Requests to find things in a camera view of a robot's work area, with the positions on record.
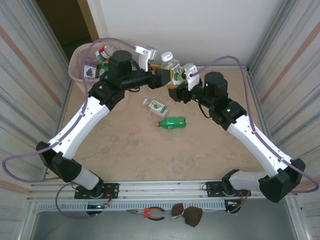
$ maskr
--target pink basket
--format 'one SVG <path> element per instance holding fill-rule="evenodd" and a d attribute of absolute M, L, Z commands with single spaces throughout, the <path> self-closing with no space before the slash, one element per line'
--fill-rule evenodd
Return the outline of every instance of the pink basket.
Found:
<path fill-rule="evenodd" d="M 113 42 L 112 44 L 117 45 L 119 50 L 122 50 L 122 46 L 118 43 Z M 80 88 L 80 90 L 85 93 L 85 87 L 84 84 L 82 83 L 82 64 L 85 60 L 85 54 L 87 49 L 89 48 L 89 46 L 91 45 L 91 43 L 86 43 L 83 44 L 81 46 L 79 46 L 72 54 L 72 57 L 70 59 L 70 63 L 69 63 L 69 68 L 68 68 L 68 72 L 70 77 L 75 81 L 76 85 Z M 88 54 L 87 57 L 87 62 L 92 62 L 95 64 L 101 64 L 101 62 L 99 60 L 97 60 L 96 58 L 96 51 L 103 48 L 104 45 L 106 45 L 106 42 L 98 42 L 96 43 L 91 49 L 90 52 Z M 93 84 L 88 84 L 88 90 L 90 90 L 92 88 Z M 115 108 L 112 110 L 112 112 L 121 112 L 123 111 L 129 102 L 129 94 L 126 92 L 124 95 L 124 99 L 122 99 L 116 106 Z"/>

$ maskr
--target metal floor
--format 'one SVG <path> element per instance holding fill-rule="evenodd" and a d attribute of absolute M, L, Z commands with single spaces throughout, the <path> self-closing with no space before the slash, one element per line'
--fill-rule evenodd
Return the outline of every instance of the metal floor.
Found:
<path fill-rule="evenodd" d="M 83 212 L 71 212 L 83 215 Z M 39 213 L 32 240 L 296 240 L 286 201 L 249 199 L 237 215 L 224 211 L 204 212 L 198 226 L 183 217 L 170 220 L 171 212 L 152 221 L 125 211 L 103 212 L 97 218 L 70 219 L 58 212 Z"/>

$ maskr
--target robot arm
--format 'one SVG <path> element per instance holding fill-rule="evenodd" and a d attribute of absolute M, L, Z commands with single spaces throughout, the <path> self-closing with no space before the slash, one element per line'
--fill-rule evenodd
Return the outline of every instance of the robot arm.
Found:
<path fill-rule="evenodd" d="M 222 178 L 224 190 L 228 193 L 232 189 L 253 190 L 262 192 L 270 201 L 277 203 L 291 190 L 293 190 L 302 178 L 302 175 L 291 169 L 282 161 L 286 160 L 296 168 L 304 171 L 305 164 L 301 159 L 292 158 L 278 149 L 256 126 L 251 128 L 247 112 L 234 100 L 228 98 L 228 82 L 220 72 L 209 72 L 204 76 L 204 86 L 199 75 L 191 76 L 197 72 L 197 68 L 190 63 L 184 67 L 184 77 L 187 83 L 168 88 L 170 97 L 176 102 L 185 104 L 191 100 L 196 101 L 199 107 L 209 109 L 210 118 L 228 131 L 260 162 L 265 172 L 243 172 L 234 169 Z M 255 135 L 258 132 L 261 138 L 282 159 L 278 159 Z"/>
<path fill-rule="evenodd" d="M 85 169 L 73 157 L 92 128 L 105 117 L 125 96 L 125 91 L 148 85 L 151 89 L 165 86 L 173 77 L 171 70 L 158 65 L 148 65 L 148 60 L 154 59 L 157 51 L 153 48 L 136 47 L 140 53 L 139 64 L 134 62 L 127 51 L 116 51 L 109 59 L 107 79 L 101 79 L 93 85 L 88 93 L 88 103 L 81 120 L 70 134 L 49 151 L 40 155 L 43 163 L 65 182 L 73 182 L 88 190 L 92 198 L 102 194 L 103 180 Z M 132 70 L 132 64 L 140 69 Z M 226 192 L 231 190 L 261 191 L 270 201 L 277 203 L 301 180 L 301 175 L 277 159 L 253 134 L 246 111 L 232 99 L 228 98 L 228 83 L 219 72 L 209 72 L 204 77 L 204 87 L 199 75 L 192 76 L 198 70 L 188 63 L 184 66 L 181 85 L 170 85 L 170 97 L 176 102 L 196 101 L 199 106 L 209 109 L 210 118 L 239 139 L 257 158 L 265 172 L 243 172 L 234 169 L 222 178 Z M 50 144 L 58 142 L 60 136 L 66 133 L 81 114 L 82 108 L 76 113 L 65 128 L 48 143 L 40 142 L 36 149 L 41 150 Z M 300 170 L 305 169 L 301 159 L 292 160 L 280 151 L 258 128 L 260 136 L 282 156 Z"/>
<path fill-rule="evenodd" d="M 141 55 L 145 58 L 145 52 L 143 51 L 147 50 L 142 50 L 143 54 Z M 148 60 L 152 57 L 150 52 L 147 53 L 146 59 Z M 141 62 L 139 66 L 143 67 L 145 61 Z M 159 68 L 160 66 L 154 65 L 153 72 L 145 71 L 144 68 L 133 71 L 132 64 L 137 66 L 131 53 L 124 50 L 115 52 L 109 59 L 107 79 L 101 79 L 95 83 L 88 92 L 85 112 L 82 114 L 82 105 L 61 132 L 48 143 L 41 141 L 36 146 L 37 150 L 42 150 L 53 143 L 59 142 L 60 137 L 69 131 L 79 115 L 82 115 L 79 123 L 67 137 L 52 149 L 40 154 L 40 157 L 44 165 L 64 182 L 73 182 L 83 186 L 89 190 L 88 194 L 92 198 L 101 195 L 103 180 L 73 160 L 78 147 L 93 127 L 125 97 L 126 90 L 144 85 L 148 85 L 151 89 L 160 88 L 165 86 L 172 78 L 172 71 Z"/>

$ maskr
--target purple tube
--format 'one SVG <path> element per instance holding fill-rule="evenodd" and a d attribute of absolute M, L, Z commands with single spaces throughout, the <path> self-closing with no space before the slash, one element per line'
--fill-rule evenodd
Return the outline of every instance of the purple tube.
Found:
<path fill-rule="evenodd" d="M 63 186 L 59 189 L 59 191 L 57 192 L 57 194 L 56 194 L 56 196 L 55 196 L 55 201 L 54 201 L 54 202 L 55 202 L 55 207 L 56 207 L 56 209 L 58 210 L 58 212 L 61 213 L 62 215 L 64 215 L 65 217 L 71 218 L 71 219 L 89 219 L 89 218 L 95 217 L 95 215 L 74 216 L 74 215 L 68 214 L 68 213 L 66 213 L 66 212 L 63 212 L 63 211 L 60 209 L 60 207 L 59 207 L 59 205 L 58 205 L 58 197 L 59 197 L 59 194 L 60 194 L 60 192 L 62 191 L 62 189 L 64 189 L 66 186 L 69 186 L 69 185 L 71 185 L 71 184 L 72 184 L 72 182 L 69 182 L 69 183 L 63 185 Z"/>
<path fill-rule="evenodd" d="M 246 105 L 247 105 L 247 108 L 248 108 L 248 116 L 249 116 L 249 121 L 250 121 L 250 126 L 254 132 L 254 134 L 256 135 L 256 137 L 260 140 L 260 142 L 270 151 L 272 152 L 279 160 L 282 159 L 282 157 L 276 152 L 274 151 L 263 139 L 262 137 L 259 135 L 259 133 L 256 132 L 256 128 L 255 128 L 255 125 L 254 125 L 254 121 L 253 121 L 253 117 L 252 117 L 252 113 L 251 113 L 251 107 L 250 107 L 250 102 L 249 102 L 249 94 L 248 94 L 248 84 L 247 84 L 247 81 L 246 81 L 246 73 L 245 73 L 245 70 L 244 70 L 244 67 L 241 65 L 241 62 L 239 61 L 238 58 L 236 58 L 235 56 L 222 56 L 222 57 L 219 57 L 217 58 L 216 60 L 213 60 L 212 62 L 210 62 L 208 65 L 206 65 L 204 68 L 202 68 L 201 70 L 197 71 L 196 73 L 194 74 L 191 74 L 191 77 L 197 75 L 197 74 L 200 74 L 202 71 L 206 70 L 208 67 L 210 67 L 211 65 L 223 60 L 223 59 L 233 59 L 236 61 L 236 63 L 239 65 L 240 67 L 240 70 L 241 70 L 241 74 L 242 74 L 242 78 L 243 78 L 243 84 L 244 84 L 244 92 L 245 92 L 245 101 L 246 101 Z M 295 166 L 293 166 L 292 164 L 290 164 L 289 162 L 285 161 L 285 160 L 282 160 L 282 162 L 284 164 L 286 164 L 288 167 L 292 168 L 293 170 L 297 171 L 299 174 L 301 174 L 302 176 L 305 176 L 307 179 L 309 179 L 310 181 L 312 181 L 314 184 L 315 184 L 315 187 L 314 188 L 311 188 L 311 189 L 307 189 L 307 190 L 293 190 L 291 191 L 291 193 L 294 193 L 294 194 L 303 194 L 303 193 L 312 193 L 314 191 L 317 191 L 319 189 L 319 183 L 317 183 L 317 181 L 311 177 L 309 174 L 301 171 L 300 169 L 296 168 Z"/>
<path fill-rule="evenodd" d="M 113 38 L 113 37 L 103 37 L 103 38 L 100 38 L 100 39 L 97 39 L 95 40 L 93 43 L 91 43 L 91 45 L 89 46 L 89 48 L 86 50 L 85 52 L 85 55 L 84 55 L 84 60 L 83 60 L 83 63 L 82 63 L 82 73 L 81 73 L 81 77 L 82 77 L 82 80 L 83 80 L 83 85 L 84 85 L 84 92 L 87 93 L 88 92 L 88 84 L 87 82 L 85 81 L 85 76 L 84 76 L 84 69 L 85 69 L 85 62 L 87 61 L 87 58 L 88 58 L 88 54 L 91 50 L 91 48 L 98 42 L 100 41 L 107 41 L 107 40 L 111 40 L 111 41 L 118 41 L 119 43 L 122 43 L 132 49 L 135 49 L 135 47 L 125 41 L 122 41 L 120 39 L 117 39 L 117 38 Z M 84 95 L 84 103 L 83 103 L 83 108 L 81 110 L 81 113 L 83 114 L 85 111 L 86 111 L 86 108 L 87 108 L 87 104 L 88 104 L 88 95 L 85 94 Z M 81 118 L 82 118 L 82 114 L 80 114 L 78 116 L 78 118 L 76 119 L 76 121 L 74 122 L 74 124 L 70 127 L 70 129 L 68 131 L 65 132 L 64 135 L 62 135 L 60 138 L 59 138 L 59 142 L 61 142 L 63 139 L 65 139 L 68 134 L 76 127 L 76 125 L 80 122 Z M 34 155 L 38 155 L 38 154 L 41 154 L 41 153 L 44 153 L 52 148 L 54 148 L 56 145 L 58 144 L 58 142 L 42 149 L 42 150 L 39 150 L 39 151 L 34 151 L 34 152 L 30 152 L 30 153 L 25 153 L 25 154 L 20 154 L 20 155 L 14 155 L 14 156 L 8 156 L 6 157 L 5 159 L 3 159 L 2 161 L 2 168 L 4 170 L 4 172 L 6 174 L 8 174 L 10 177 L 12 177 L 13 179 L 15 180 L 18 180 L 20 182 L 23 182 L 23 183 L 29 183 L 29 184 L 34 184 L 34 183 L 43 183 L 43 182 L 47 182 L 47 181 L 51 181 L 51 180 L 57 180 L 57 179 L 60 179 L 59 177 L 51 177 L 51 178 L 47 178 L 47 179 L 42 179 L 42 180 L 26 180 L 26 179 L 22 179 L 20 177 L 17 177 L 15 176 L 14 174 L 12 174 L 9 169 L 7 168 L 6 166 L 6 163 L 7 161 L 9 160 L 13 160 L 13 159 L 19 159 L 19 158 L 26 158 L 26 157 L 31 157 L 31 156 L 34 156 Z"/>

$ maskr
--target pliers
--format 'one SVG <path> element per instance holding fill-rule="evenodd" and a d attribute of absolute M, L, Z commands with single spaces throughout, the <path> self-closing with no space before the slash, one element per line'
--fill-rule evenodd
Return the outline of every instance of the pliers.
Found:
<path fill-rule="evenodd" d="M 149 211 L 152 211 L 152 210 L 158 210 L 158 211 L 161 211 L 161 212 L 164 212 L 165 210 L 162 209 L 161 207 L 157 207 L 157 206 L 152 206 L 152 207 L 149 207 L 149 208 L 145 208 L 145 209 L 131 209 L 131 210 L 127 210 L 127 212 L 129 213 L 132 213 L 132 214 L 141 214 L 143 215 L 145 218 L 148 218 L 150 220 L 153 220 L 153 221 L 160 221 L 160 220 L 163 220 L 165 219 L 163 216 L 161 217 L 156 217 L 156 216 L 151 216 L 149 215 L 147 212 Z"/>

